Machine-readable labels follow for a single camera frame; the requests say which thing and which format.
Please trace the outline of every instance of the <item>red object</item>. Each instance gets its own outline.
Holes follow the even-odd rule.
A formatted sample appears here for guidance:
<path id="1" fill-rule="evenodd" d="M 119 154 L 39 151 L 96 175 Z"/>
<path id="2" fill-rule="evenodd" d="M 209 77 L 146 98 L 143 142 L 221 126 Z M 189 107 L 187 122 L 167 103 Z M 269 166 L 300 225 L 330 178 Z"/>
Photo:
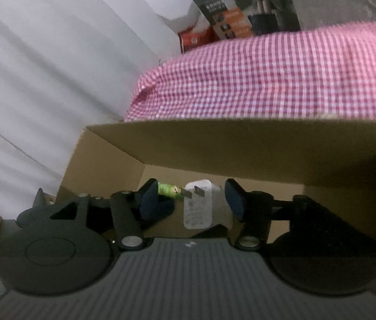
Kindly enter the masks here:
<path id="1" fill-rule="evenodd" d="M 376 119 L 376 23 L 234 39 L 140 77 L 126 121 Z"/>
<path id="2" fill-rule="evenodd" d="M 218 37 L 211 26 L 206 31 L 197 33 L 192 32 L 191 29 L 188 29 L 179 33 L 181 53 L 186 53 L 192 49 L 212 43 L 217 39 Z"/>

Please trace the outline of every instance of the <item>product box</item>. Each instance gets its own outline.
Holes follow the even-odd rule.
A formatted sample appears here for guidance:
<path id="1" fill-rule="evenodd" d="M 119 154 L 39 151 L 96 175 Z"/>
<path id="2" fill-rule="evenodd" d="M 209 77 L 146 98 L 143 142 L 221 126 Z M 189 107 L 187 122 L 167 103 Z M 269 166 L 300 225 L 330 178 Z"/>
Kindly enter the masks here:
<path id="1" fill-rule="evenodd" d="M 194 0 L 221 39 L 300 30 L 292 0 Z"/>
<path id="2" fill-rule="evenodd" d="M 235 178 L 277 200 L 306 194 L 376 239 L 376 121 L 191 120 L 87 127 L 57 201 L 137 190 L 149 178 L 184 186 Z M 236 235 L 240 224 L 229 236 Z M 183 203 L 144 232 L 187 238 Z"/>

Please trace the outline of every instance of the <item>gray surface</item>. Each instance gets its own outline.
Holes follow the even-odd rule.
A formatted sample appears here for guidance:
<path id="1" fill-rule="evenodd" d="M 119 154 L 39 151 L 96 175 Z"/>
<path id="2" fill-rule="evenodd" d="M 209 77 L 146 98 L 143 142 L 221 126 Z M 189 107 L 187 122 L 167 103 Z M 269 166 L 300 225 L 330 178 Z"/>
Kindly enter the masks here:
<path id="1" fill-rule="evenodd" d="M 102 280 L 78 293 L 30 297 L 10 292 L 0 320 L 376 319 L 370 292 L 341 299 L 307 295 L 274 276 L 256 253 L 226 239 L 156 238 L 124 253 Z"/>
<path id="2" fill-rule="evenodd" d="M 293 0 L 302 30 L 348 22 L 376 21 L 367 0 Z"/>

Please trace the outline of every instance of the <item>cardboard box flap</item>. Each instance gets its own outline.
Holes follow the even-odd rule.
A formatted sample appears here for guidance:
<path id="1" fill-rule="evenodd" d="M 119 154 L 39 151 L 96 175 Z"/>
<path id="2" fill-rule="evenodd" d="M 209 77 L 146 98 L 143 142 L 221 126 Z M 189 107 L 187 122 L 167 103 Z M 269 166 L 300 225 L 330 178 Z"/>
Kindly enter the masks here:
<path id="1" fill-rule="evenodd" d="M 149 165 L 317 186 L 376 184 L 376 121 L 189 120 L 88 129 Z"/>
<path id="2" fill-rule="evenodd" d="M 145 166 L 89 130 L 74 149 L 56 196 L 57 201 L 79 193 L 109 198 L 121 190 L 137 190 Z"/>

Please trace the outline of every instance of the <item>curtain fold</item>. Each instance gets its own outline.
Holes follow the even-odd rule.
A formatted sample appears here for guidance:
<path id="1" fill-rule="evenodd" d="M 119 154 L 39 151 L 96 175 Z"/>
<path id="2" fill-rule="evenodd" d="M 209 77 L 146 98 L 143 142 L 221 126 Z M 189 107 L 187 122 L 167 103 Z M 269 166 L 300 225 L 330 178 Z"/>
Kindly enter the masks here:
<path id="1" fill-rule="evenodd" d="M 83 128 L 121 120 L 158 62 L 102 0 L 0 0 L 0 214 L 54 194 Z"/>

